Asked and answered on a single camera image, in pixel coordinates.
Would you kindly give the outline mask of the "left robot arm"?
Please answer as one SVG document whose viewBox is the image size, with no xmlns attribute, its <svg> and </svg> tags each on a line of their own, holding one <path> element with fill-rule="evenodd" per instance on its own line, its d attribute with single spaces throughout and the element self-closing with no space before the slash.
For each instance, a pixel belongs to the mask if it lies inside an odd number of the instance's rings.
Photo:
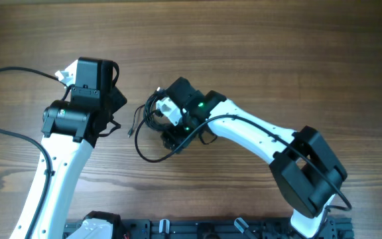
<svg viewBox="0 0 382 239">
<path fill-rule="evenodd" d="M 127 103 L 116 87 L 119 67 L 112 60 L 80 57 L 57 79 L 70 89 L 42 116 L 43 138 L 36 173 L 12 238 L 61 238 L 80 173 L 114 113 Z"/>
</svg>

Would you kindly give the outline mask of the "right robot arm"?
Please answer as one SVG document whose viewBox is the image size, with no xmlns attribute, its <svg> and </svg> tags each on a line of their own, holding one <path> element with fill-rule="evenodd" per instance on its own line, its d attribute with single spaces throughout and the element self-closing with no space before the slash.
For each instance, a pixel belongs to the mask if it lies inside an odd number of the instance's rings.
<svg viewBox="0 0 382 239">
<path fill-rule="evenodd" d="M 162 138 L 176 153 L 207 131 L 252 152 L 266 164 L 283 198 L 292 207 L 291 236 L 315 238 L 326 227 L 335 197 L 348 174 L 321 133 L 273 125 L 242 110 L 221 93 L 207 94 L 179 78 L 163 90 L 155 110 L 171 124 Z"/>
</svg>

